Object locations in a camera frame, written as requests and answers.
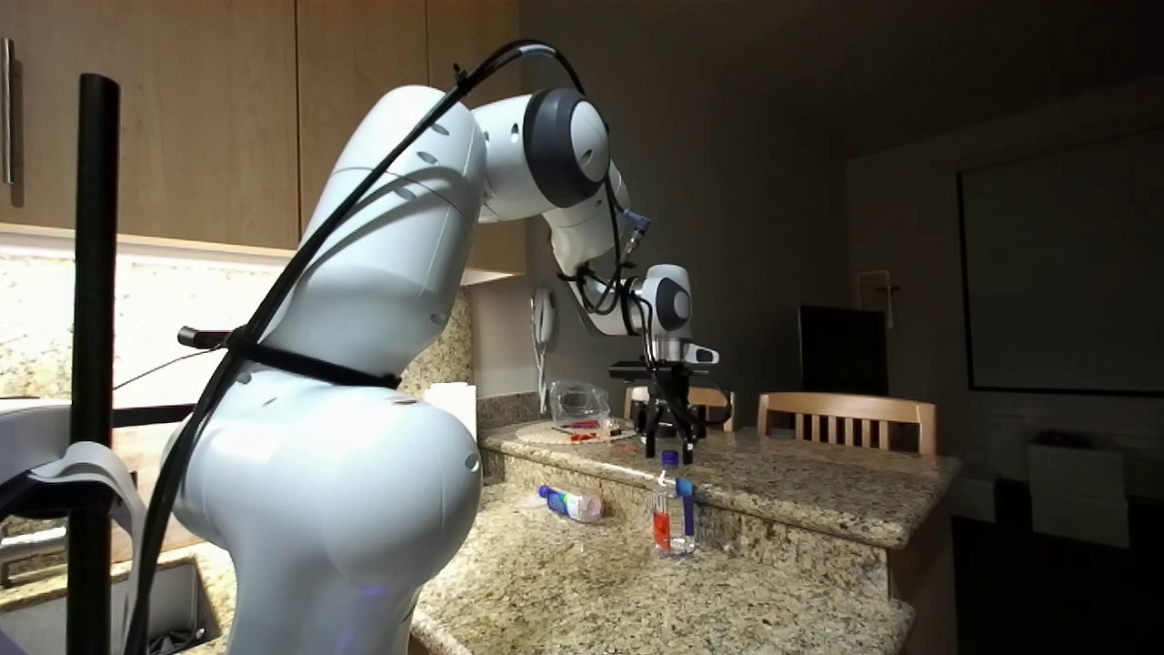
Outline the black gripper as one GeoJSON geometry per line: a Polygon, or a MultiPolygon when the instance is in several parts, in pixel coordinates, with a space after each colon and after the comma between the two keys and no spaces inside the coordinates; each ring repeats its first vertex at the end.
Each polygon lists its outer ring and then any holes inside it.
{"type": "Polygon", "coordinates": [[[643,460],[659,454],[659,425],[674,425],[681,436],[684,467],[694,464],[701,441],[701,420],[691,413],[691,367],[613,361],[609,375],[626,381],[629,421],[641,430],[643,460]]]}

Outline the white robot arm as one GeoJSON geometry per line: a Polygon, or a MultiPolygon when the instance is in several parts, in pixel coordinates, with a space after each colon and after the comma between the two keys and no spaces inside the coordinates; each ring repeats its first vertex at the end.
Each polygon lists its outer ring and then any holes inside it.
{"type": "Polygon", "coordinates": [[[227,341],[224,379],[169,448],[179,522],[236,574],[227,655],[404,655],[418,591],[478,506],[476,436],[400,390],[442,333],[469,237],[545,219],[590,324],[632,336],[670,409],[715,354],[691,336],[674,261],[603,279],[626,191],[606,120],[574,89],[469,109],[421,84],[383,95],[346,143],[306,267],[227,341]]]}

